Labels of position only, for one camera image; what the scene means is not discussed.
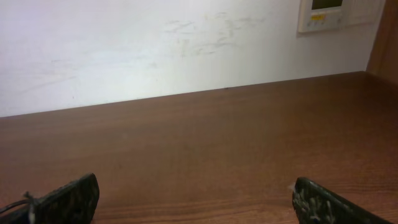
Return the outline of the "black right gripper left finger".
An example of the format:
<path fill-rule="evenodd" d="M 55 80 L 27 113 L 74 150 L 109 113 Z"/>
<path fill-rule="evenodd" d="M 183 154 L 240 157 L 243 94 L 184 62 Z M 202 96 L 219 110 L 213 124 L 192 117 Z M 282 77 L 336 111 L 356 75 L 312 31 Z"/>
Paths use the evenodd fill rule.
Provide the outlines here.
<path fill-rule="evenodd" d="M 1 208 L 1 223 L 91 223 L 99 197 L 96 176 L 86 174 L 40 198 L 24 193 L 22 200 Z"/>

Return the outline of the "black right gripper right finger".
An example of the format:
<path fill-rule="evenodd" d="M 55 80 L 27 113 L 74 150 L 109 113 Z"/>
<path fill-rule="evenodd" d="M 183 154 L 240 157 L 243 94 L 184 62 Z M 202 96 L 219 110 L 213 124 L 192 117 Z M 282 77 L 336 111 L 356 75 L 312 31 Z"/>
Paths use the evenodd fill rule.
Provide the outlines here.
<path fill-rule="evenodd" d="M 392 224 L 306 177 L 296 180 L 292 205 L 300 224 Z"/>

